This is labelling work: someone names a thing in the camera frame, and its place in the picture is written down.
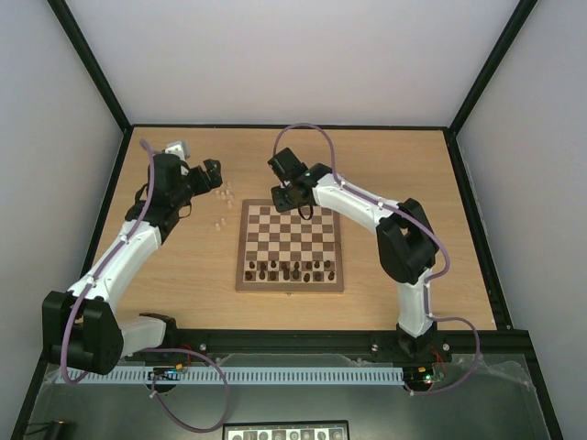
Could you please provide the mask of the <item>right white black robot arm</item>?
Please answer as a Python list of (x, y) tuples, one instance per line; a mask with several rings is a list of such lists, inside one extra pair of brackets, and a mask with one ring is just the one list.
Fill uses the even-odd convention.
[(430, 281), (441, 250), (422, 205), (379, 197), (321, 163), (307, 167), (289, 148), (274, 153), (268, 165), (280, 181), (271, 189), (280, 213), (319, 206), (375, 235), (380, 265), (397, 283), (397, 346), (407, 357), (421, 358), (431, 349), (437, 328), (430, 312)]

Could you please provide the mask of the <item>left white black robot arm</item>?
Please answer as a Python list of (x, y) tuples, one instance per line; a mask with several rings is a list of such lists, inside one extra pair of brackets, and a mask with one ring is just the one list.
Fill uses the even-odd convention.
[(149, 155), (146, 182), (137, 190), (113, 243), (67, 291), (52, 291), (41, 306), (43, 344), (67, 384), (87, 374), (106, 375), (119, 359), (160, 348), (174, 324), (144, 313), (123, 324), (116, 308), (143, 264), (192, 207), (195, 196), (218, 188), (221, 163), (190, 167), (180, 152)]

